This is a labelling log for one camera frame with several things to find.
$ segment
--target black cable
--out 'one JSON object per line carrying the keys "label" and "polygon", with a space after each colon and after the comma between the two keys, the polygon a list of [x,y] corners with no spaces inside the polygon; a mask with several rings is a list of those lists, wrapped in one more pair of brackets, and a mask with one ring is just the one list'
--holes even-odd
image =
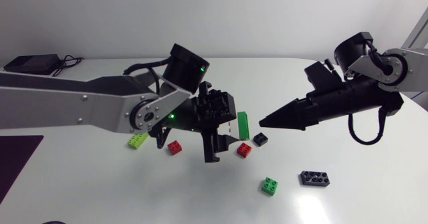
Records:
{"label": "black cable", "polygon": [[387,111],[384,108],[380,108],[379,109],[379,133],[377,134],[377,137],[372,141],[363,141],[360,138],[358,138],[358,136],[355,134],[354,120],[353,120],[352,114],[350,114],[348,118],[349,133],[353,137],[353,139],[360,144],[364,144],[364,145],[376,144],[382,138],[386,120],[387,120]]}
{"label": "black cable", "polygon": [[173,57],[169,57],[165,60],[161,60],[161,61],[157,61],[157,62],[152,62],[152,63],[147,63],[147,64],[134,64],[134,65],[131,65],[129,68],[125,69],[123,71],[123,74],[124,75],[130,75],[133,71],[136,71],[136,70],[163,66],[163,65],[169,63],[172,59],[173,59]]}
{"label": "black cable", "polygon": [[[58,76],[62,72],[63,69],[71,68],[71,67],[74,67],[74,66],[80,64],[80,62],[82,62],[82,60],[84,60],[84,58],[81,58],[81,57],[75,58],[70,54],[66,55],[64,57],[64,59],[61,60],[59,66],[56,68],[56,70],[53,72],[52,77]],[[74,64],[67,65],[67,63],[70,61],[75,61],[75,62],[74,62]]]}
{"label": "black cable", "polygon": [[159,89],[159,77],[158,77],[158,75],[156,74],[156,72],[151,68],[151,67],[149,67],[149,68],[147,68],[149,71],[150,71],[150,73],[152,73],[152,75],[153,75],[153,78],[154,78],[154,81],[156,82],[156,94],[158,94],[159,95],[159,92],[160,92],[160,89]]}
{"label": "black cable", "polygon": [[159,66],[163,66],[165,64],[168,64],[171,60],[173,59],[173,57],[169,57],[165,60],[161,60],[161,61],[157,61],[157,62],[152,62],[152,63],[147,63],[147,64],[133,64],[131,65],[129,68],[125,69],[123,71],[124,75],[130,75],[132,72],[136,71],[136,70],[141,70],[141,69],[148,69],[150,71],[150,73],[152,73],[154,81],[156,82],[156,94],[159,94],[160,92],[160,88],[159,88],[159,77],[157,76],[156,72],[153,70],[154,67],[159,67]]}
{"label": "black cable", "polygon": [[377,48],[374,47],[371,41],[367,41],[366,44],[369,48],[368,56],[373,64],[382,70],[384,75],[390,75],[392,73],[392,69],[388,68],[388,66],[383,63],[381,55],[377,52]]}

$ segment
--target white table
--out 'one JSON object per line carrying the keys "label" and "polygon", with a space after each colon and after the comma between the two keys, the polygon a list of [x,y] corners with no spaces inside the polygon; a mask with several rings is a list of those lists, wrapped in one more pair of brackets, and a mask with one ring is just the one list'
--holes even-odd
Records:
{"label": "white table", "polygon": [[[87,80],[120,75],[136,62],[85,60],[60,77]],[[428,114],[406,97],[387,118],[374,146],[353,141],[347,117],[307,131],[260,128],[258,121],[303,98],[313,87],[304,68],[311,60],[208,59],[205,80],[228,91],[246,111],[250,135],[269,142],[240,158],[236,149],[204,163],[199,134],[173,130],[183,151],[175,156],[148,139],[127,147],[131,134],[93,126],[0,130],[0,135],[45,136],[0,205],[0,223],[428,223]],[[377,110],[354,115],[363,139],[378,132]],[[302,186],[301,171],[326,171],[331,184]],[[265,177],[279,182],[272,197]]]}

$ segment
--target power adapter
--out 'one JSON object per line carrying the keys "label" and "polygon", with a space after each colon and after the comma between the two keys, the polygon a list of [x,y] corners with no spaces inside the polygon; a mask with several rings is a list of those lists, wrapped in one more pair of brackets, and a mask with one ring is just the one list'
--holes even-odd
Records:
{"label": "power adapter", "polygon": [[56,54],[28,55],[16,57],[3,68],[7,72],[50,75],[60,64]]}

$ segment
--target green lego brick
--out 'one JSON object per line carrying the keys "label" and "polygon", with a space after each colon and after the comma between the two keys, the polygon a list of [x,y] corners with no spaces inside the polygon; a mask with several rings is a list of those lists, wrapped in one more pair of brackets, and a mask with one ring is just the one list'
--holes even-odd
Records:
{"label": "green lego brick", "polygon": [[238,129],[239,139],[249,140],[248,118],[245,112],[238,112]]}
{"label": "green lego brick", "polygon": [[278,186],[277,181],[272,180],[269,177],[266,177],[265,183],[263,183],[263,186],[261,186],[261,190],[266,192],[269,195],[274,195],[277,186]]}
{"label": "green lego brick", "polygon": [[144,134],[135,134],[129,141],[128,145],[129,147],[132,147],[134,149],[140,148],[141,144],[147,139],[148,133]]}

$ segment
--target black mat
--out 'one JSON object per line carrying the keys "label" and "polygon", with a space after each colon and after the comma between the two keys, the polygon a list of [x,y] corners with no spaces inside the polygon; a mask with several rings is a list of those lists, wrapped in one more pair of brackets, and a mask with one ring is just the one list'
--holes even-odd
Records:
{"label": "black mat", "polygon": [[0,136],[0,204],[43,136]]}

